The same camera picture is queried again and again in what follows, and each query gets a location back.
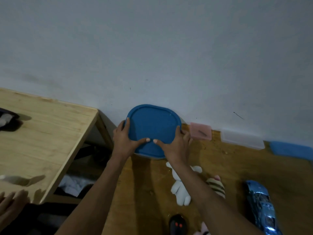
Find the metallic blue car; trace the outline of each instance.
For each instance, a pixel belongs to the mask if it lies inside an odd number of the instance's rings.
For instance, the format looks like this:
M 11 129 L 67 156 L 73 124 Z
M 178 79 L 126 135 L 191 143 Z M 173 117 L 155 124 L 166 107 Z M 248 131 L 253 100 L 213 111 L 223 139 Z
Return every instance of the metallic blue car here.
M 253 180 L 247 180 L 246 184 L 248 186 L 247 199 L 255 218 L 255 225 L 266 235 L 282 235 L 267 189 Z

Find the plush toy head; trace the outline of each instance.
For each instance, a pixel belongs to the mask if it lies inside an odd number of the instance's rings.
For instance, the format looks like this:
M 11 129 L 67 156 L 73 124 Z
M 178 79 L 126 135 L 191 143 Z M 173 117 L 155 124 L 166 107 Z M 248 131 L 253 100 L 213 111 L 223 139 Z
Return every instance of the plush toy head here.
M 172 166 L 170 165 L 169 162 L 166 163 L 166 166 L 169 167 L 169 168 L 172 168 Z M 200 166 L 194 166 L 194 167 L 190 166 L 190 167 L 191 167 L 192 170 L 194 170 L 194 171 L 196 171 L 198 173 L 202 172 L 202 168 Z M 172 175 L 173 175 L 175 180 L 181 180 L 173 168 L 172 168 Z

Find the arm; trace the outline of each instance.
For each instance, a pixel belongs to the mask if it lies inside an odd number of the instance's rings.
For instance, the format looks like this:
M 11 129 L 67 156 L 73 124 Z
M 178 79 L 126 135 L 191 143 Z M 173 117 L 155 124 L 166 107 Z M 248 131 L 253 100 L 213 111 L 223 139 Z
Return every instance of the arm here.
M 126 160 L 149 138 L 131 141 L 128 138 L 129 118 L 113 131 L 114 150 L 100 178 L 79 205 L 61 225 L 56 235 L 101 234 L 112 203 L 117 180 Z
M 189 133 L 182 136 L 177 127 L 175 139 L 171 144 L 164 144 L 155 139 L 153 141 L 163 149 L 167 160 L 182 180 L 212 235 L 263 234 L 240 213 L 227 205 L 225 200 L 190 168 L 187 163 L 191 142 Z

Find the white plush bunny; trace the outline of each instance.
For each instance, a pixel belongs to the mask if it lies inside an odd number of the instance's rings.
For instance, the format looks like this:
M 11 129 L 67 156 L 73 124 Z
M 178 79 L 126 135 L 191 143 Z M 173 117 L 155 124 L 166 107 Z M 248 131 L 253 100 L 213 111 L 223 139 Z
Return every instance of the white plush bunny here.
M 166 166 L 169 168 L 172 168 L 172 166 L 170 165 L 169 162 L 166 163 Z M 202 168 L 200 166 L 190 166 L 192 170 L 201 173 L 202 172 Z M 174 185 L 171 188 L 171 192 L 172 194 L 176 195 L 176 201 L 177 204 L 182 206 L 182 205 L 189 205 L 190 201 L 191 201 L 191 197 L 188 194 L 184 184 L 182 183 L 182 181 L 180 180 L 179 176 L 177 175 L 177 173 L 173 170 L 172 168 L 172 174 L 174 179 L 176 180 L 176 182 L 174 183 Z

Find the hand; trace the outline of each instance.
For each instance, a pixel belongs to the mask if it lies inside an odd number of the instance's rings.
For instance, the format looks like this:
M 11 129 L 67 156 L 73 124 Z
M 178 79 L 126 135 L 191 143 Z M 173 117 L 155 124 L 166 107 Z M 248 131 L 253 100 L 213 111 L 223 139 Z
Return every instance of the hand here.
M 27 191 L 19 191 L 15 199 L 14 195 L 15 192 L 12 192 L 4 198 L 4 192 L 0 194 L 0 232 L 17 218 L 24 206 L 29 203 Z
M 175 163 L 188 164 L 189 157 L 189 145 L 192 142 L 190 133 L 186 132 L 181 134 L 180 127 L 176 127 L 175 138 L 171 144 L 165 144 L 158 139 L 154 139 L 153 142 L 159 145 L 164 151 L 165 157 L 173 166 Z
M 113 141 L 114 141 L 114 149 L 112 153 L 112 157 L 120 157 L 125 161 L 129 158 L 139 147 L 141 144 L 150 142 L 149 138 L 142 138 L 138 141 L 132 141 L 128 137 L 129 127 L 130 127 L 130 120 L 127 118 L 125 127 L 123 129 L 123 120 L 119 126 L 113 130 Z

